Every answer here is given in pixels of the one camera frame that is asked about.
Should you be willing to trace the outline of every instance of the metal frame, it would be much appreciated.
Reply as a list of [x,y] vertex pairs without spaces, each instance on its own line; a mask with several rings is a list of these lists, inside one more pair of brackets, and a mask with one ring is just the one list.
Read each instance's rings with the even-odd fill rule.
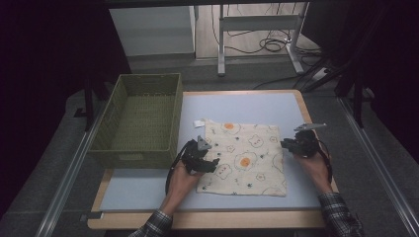
[[228,31],[268,31],[294,30],[292,39],[286,45],[287,52],[297,74],[304,71],[295,54],[295,45],[301,32],[302,22],[308,3],[305,2],[298,15],[281,16],[238,16],[224,17],[223,5],[219,5],[219,44],[218,44],[218,76],[225,75],[224,32]]

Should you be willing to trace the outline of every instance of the green basket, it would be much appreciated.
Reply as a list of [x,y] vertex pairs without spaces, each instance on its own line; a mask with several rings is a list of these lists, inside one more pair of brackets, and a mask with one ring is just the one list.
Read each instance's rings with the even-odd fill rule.
[[177,155],[180,74],[121,75],[88,154],[108,169],[167,169]]

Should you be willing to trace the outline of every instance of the table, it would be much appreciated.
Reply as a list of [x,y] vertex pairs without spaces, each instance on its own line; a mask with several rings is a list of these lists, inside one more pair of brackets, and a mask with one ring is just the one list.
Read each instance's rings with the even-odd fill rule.
[[[184,97],[197,95],[261,95],[272,93],[292,93],[295,96],[303,120],[305,122],[311,122],[302,95],[296,90],[184,92]],[[100,206],[112,174],[113,170],[109,169],[105,171],[91,210],[92,213],[100,213],[100,217],[90,218],[88,225],[92,229],[136,229],[148,219],[151,212],[100,212]],[[334,181],[332,187],[337,191]],[[188,211],[176,213],[173,223],[174,229],[322,227],[324,227],[324,222],[319,209]]]

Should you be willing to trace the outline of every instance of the gray floor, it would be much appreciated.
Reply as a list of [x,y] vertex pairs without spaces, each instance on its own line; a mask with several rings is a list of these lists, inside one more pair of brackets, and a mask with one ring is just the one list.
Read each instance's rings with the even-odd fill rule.
[[[228,58],[226,76],[216,75],[215,60],[195,60],[190,55],[153,56],[130,58],[133,73],[181,72],[185,91],[252,90],[260,83],[295,76],[287,57]],[[290,89],[295,79],[279,80],[260,89]],[[319,129],[332,156],[334,177],[340,193],[354,214],[365,225],[367,236],[409,236],[392,201],[366,154],[346,114],[333,94],[336,81],[331,81],[315,91],[303,94],[314,122],[326,122]],[[73,115],[83,108],[83,92],[67,101],[66,114],[38,166],[19,195],[2,217],[0,236],[34,236],[48,209],[57,186],[77,149],[85,125],[83,118]],[[399,185],[406,199],[419,212],[418,164],[382,125],[369,103],[364,103],[365,131],[377,149],[391,177]],[[128,231],[92,230],[82,218],[88,214],[104,169],[86,157],[72,187],[63,211],[60,213],[52,236],[126,236]],[[322,236],[322,232],[311,232]],[[291,230],[255,231],[175,231],[171,236],[293,236]]]

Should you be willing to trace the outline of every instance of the sleeve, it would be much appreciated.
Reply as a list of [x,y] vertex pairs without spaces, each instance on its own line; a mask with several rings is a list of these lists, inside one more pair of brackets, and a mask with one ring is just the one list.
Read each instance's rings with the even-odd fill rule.
[[155,210],[147,222],[128,237],[161,237],[169,232],[173,220],[161,210]]
[[318,199],[326,229],[332,236],[364,236],[361,221],[352,216],[340,194],[323,194]]

